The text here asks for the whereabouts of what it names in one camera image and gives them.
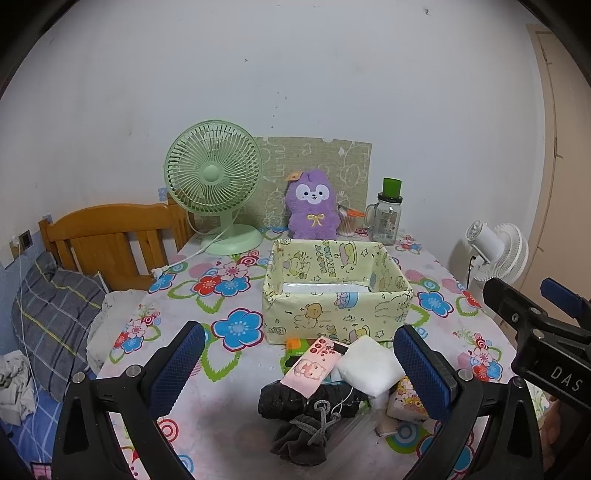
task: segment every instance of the green lid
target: green lid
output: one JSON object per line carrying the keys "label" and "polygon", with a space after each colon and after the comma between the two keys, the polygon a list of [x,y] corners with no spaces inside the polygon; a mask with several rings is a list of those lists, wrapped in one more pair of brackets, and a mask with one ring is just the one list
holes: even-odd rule
{"label": "green lid", "polygon": [[385,197],[397,198],[400,197],[400,188],[402,187],[402,180],[384,179],[382,186],[382,194]]}

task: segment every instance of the blue bedsheet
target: blue bedsheet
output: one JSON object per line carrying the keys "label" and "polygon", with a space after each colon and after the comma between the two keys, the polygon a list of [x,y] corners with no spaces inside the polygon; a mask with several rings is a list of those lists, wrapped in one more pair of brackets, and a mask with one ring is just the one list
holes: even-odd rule
{"label": "blue bedsheet", "polygon": [[60,412],[61,403],[40,389],[37,411],[29,415],[20,427],[0,420],[4,430],[9,434],[12,432],[11,442],[27,465],[29,462],[51,462]]}

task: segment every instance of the fan grille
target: fan grille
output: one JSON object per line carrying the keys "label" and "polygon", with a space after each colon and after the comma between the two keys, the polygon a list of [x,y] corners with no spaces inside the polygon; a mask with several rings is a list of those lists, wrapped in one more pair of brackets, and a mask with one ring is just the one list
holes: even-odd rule
{"label": "fan grille", "polygon": [[240,208],[261,178],[261,152],[238,125],[209,120],[193,125],[166,155],[164,180],[177,203],[200,215]]}
{"label": "fan grille", "polygon": [[525,268],[529,253],[527,241],[521,231],[512,223],[496,225],[492,231],[503,240],[505,245],[503,253],[496,262],[478,267],[473,278],[480,282],[486,282],[496,277],[512,284]]}

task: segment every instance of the wooden bed frame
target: wooden bed frame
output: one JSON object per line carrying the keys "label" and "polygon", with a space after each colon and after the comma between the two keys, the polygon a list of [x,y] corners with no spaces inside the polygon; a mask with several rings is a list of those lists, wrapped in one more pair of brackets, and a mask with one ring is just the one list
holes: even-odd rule
{"label": "wooden bed frame", "polygon": [[140,275],[126,233],[135,232],[148,272],[168,264],[162,230],[171,230],[177,251],[189,241],[193,230],[185,210],[168,198],[168,204],[114,203],[89,207],[62,217],[55,223],[39,222],[43,244],[67,270],[103,275],[111,290],[147,290],[152,275]]}

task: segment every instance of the blue gripper pad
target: blue gripper pad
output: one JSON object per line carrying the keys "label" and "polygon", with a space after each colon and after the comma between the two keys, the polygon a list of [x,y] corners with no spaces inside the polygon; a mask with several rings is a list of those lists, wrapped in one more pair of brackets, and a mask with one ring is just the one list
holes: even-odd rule
{"label": "blue gripper pad", "polygon": [[410,325],[396,330],[394,353],[429,417],[447,421],[457,394],[451,365],[440,353],[431,350]]}
{"label": "blue gripper pad", "polygon": [[540,293],[571,318],[578,319],[583,314],[581,298],[551,278],[542,281]]}
{"label": "blue gripper pad", "polygon": [[142,392],[154,420],[170,413],[204,348],[203,327],[187,322],[173,341],[158,349],[146,364]]}

